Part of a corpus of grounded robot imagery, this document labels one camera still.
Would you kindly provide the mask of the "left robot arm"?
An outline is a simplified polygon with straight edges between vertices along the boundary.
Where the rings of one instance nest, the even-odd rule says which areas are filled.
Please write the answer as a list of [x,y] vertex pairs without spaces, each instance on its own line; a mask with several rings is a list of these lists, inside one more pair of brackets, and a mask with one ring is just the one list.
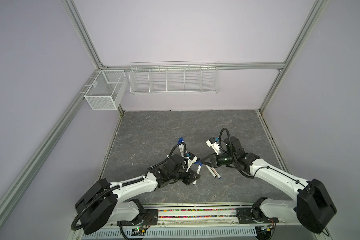
[[149,167],[143,175],[126,181],[100,179],[76,202],[77,215],[71,223],[71,230],[82,229],[89,235],[108,222],[142,221],[145,209],[136,196],[177,182],[189,186],[200,177],[186,166],[182,156],[173,155]]

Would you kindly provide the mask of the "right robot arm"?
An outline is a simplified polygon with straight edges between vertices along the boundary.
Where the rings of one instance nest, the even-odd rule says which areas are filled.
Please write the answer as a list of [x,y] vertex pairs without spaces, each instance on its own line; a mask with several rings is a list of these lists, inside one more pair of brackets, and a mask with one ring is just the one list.
[[244,177],[264,180],[290,197],[289,201],[259,198],[247,215],[256,223],[278,218],[299,222],[310,232],[320,234],[337,213],[321,181],[298,178],[253,153],[245,152],[236,137],[226,138],[223,142],[218,138],[210,138],[206,144],[214,153],[203,158],[202,164],[214,169],[220,166],[234,167]]

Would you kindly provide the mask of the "white mesh box basket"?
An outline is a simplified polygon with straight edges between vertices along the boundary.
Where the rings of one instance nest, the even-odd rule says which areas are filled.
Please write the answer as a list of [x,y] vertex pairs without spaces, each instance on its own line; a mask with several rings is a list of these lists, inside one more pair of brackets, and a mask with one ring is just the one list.
[[92,110],[118,110],[128,86],[123,70],[100,70],[85,93]]

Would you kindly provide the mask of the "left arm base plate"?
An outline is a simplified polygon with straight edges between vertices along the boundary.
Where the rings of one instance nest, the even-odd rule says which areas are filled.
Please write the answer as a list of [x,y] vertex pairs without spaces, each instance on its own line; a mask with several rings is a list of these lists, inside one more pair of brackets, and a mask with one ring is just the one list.
[[158,209],[147,209],[139,213],[132,221],[121,221],[122,226],[156,226],[159,219]]

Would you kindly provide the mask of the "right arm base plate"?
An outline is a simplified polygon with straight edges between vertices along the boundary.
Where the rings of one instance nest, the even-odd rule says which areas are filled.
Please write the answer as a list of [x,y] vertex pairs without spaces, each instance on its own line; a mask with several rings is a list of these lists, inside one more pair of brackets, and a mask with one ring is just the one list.
[[268,218],[259,209],[251,207],[237,208],[236,217],[240,224],[277,224],[278,218]]

